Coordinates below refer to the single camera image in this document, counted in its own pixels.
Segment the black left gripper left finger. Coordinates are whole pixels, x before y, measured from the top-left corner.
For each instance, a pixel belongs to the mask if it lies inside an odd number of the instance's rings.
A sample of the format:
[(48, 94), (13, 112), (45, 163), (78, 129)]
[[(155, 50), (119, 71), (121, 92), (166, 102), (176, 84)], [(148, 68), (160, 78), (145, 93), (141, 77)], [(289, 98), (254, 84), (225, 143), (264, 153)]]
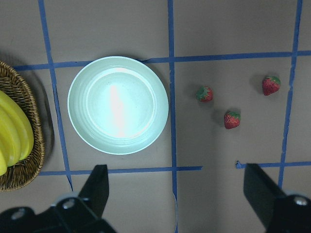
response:
[(51, 233), (107, 233), (102, 215), (108, 200), (108, 170), (96, 165), (76, 195), (66, 196), (51, 206), (57, 223)]

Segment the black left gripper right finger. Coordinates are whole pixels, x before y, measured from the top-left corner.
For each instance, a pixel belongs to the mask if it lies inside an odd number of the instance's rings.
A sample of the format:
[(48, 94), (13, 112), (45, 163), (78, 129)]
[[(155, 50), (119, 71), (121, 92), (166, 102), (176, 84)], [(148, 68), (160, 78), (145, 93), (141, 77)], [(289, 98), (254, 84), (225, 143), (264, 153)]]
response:
[(311, 200), (286, 194), (258, 164), (247, 164), (243, 193), (267, 233), (309, 233)]

